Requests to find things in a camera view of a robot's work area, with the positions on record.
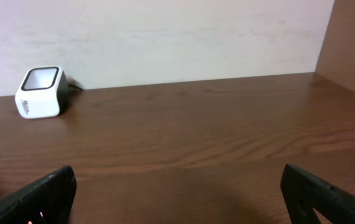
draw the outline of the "brown tabletop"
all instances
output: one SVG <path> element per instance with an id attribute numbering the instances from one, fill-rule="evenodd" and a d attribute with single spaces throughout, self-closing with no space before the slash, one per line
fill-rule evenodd
<path id="1" fill-rule="evenodd" d="M 0 97 L 0 198 L 71 165 L 71 223 L 289 223 L 287 162 L 355 195 L 355 93 L 312 73 Z"/>

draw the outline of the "brown wall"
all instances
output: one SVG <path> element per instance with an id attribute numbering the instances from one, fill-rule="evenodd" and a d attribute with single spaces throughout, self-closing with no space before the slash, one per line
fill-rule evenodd
<path id="1" fill-rule="evenodd" d="M 355 0 L 335 0 L 316 73 L 355 91 Z"/>

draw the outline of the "white wall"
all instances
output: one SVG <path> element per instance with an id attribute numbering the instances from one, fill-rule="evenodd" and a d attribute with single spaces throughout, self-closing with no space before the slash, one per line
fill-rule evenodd
<path id="1" fill-rule="evenodd" d="M 313 72 L 333 0 L 0 0 L 0 96 L 60 65 L 85 88 Z"/>

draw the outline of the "wooden table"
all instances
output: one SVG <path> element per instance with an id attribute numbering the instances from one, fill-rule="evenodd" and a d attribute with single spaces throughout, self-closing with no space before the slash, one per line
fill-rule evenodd
<path id="1" fill-rule="evenodd" d="M 355 195 L 355 93 L 312 73 L 0 97 L 0 198 L 69 164 L 71 223 L 289 223 L 287 162 Z"/>

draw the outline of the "white electronic device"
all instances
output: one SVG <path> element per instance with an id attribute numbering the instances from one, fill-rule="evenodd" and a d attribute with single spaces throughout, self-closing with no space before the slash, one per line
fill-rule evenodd
<path id="1" fill-rule="evenodd" d="M 23 118 L 57 116 L 67 106 L 68 81 L 60 66 L 37 67 L 25 75 L 15 100 Z"/>

